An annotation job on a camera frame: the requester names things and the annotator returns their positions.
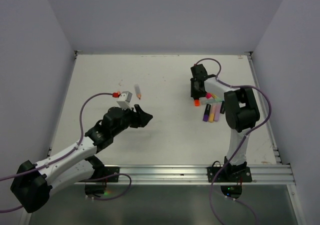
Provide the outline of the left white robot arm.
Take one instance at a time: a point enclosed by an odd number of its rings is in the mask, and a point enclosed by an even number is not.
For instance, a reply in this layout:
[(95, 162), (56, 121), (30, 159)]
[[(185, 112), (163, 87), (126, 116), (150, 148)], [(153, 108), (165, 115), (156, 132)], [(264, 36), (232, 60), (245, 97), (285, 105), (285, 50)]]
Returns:
[(79, 181), (101, 180), (104, 169), (96, 154), (127, 128), (144, 128), (152, 119), (138, 104), (130, 109), (111, 107), (79, 141), (36, 163), (23, 162), (10, 186), (11, 192), (27, 213), (33, 213), (65, 187)]

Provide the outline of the black neon orange highlighter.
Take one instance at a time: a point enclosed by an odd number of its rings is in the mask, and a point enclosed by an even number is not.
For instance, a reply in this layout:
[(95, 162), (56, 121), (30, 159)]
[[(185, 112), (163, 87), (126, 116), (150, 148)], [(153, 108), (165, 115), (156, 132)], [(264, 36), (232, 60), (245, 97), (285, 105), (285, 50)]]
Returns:
[(199, 99), (194, 99), (194, 106), (195, 107), (199, 107), (201, 105), (200, 100)]

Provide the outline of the pastel orange highlighter body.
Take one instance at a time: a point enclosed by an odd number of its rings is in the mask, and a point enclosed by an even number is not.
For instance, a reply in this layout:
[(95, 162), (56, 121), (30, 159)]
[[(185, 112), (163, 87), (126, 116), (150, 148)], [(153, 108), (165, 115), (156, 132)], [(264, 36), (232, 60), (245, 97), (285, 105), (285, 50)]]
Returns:
[(135, 84), (134, 85), (134, 90), (135, 90), (135, 94), (136, 94), (136, 97), (141, 100), (142, 98), (142, 93), (141, 93), (141, 89), (140, 89), (140, 86), (138, 84)]

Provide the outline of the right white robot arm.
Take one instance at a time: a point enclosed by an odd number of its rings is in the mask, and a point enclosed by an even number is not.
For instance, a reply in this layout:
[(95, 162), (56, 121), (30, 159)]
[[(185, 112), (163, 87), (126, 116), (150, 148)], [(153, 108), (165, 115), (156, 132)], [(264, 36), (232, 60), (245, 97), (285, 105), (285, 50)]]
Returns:
[(192, 98), (204, 98), (212, 93), (224, 101), (224, 115), (231, 134), (221, 173), (227, 181), (235, 181), (247, 167), (248, 132), (260, 120), (253, 89), (250, 86), (229, 85), (215, 74), (208, 74), (203, 64), (195, 64), (190, 70)]

